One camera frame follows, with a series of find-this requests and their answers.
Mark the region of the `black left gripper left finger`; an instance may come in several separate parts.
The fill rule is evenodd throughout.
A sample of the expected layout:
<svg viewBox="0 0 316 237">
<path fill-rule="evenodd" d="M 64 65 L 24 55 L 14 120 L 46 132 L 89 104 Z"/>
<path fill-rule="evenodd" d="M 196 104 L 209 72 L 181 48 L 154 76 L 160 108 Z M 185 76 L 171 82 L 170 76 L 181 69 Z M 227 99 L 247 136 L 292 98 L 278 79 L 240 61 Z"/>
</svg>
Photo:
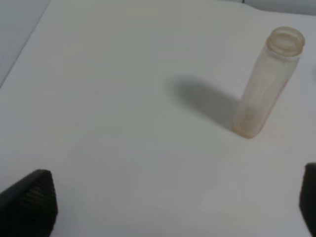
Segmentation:
<svg viewBox="0 0 316 237">
<path fill-rule="evenodd" d="M 52 173 L 38 169 L 0 194 L 2 237 L 48 237 L 58 215 Z"/>
</svg>

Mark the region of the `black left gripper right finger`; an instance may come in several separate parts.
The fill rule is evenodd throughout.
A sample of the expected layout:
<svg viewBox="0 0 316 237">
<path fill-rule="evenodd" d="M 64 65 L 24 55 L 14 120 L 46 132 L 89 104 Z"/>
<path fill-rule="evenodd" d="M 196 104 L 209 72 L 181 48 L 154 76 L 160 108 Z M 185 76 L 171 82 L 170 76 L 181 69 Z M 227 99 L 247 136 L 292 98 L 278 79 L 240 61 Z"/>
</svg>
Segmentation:
<svg viewBox="0 0 316 237">
<path fill-rule="evenodd" d="M 300 192 L 299 207 L 305 224 L 311 234 L 316 236 L 316 164 L 305 166 L 303 183 Z"/>
</svg>

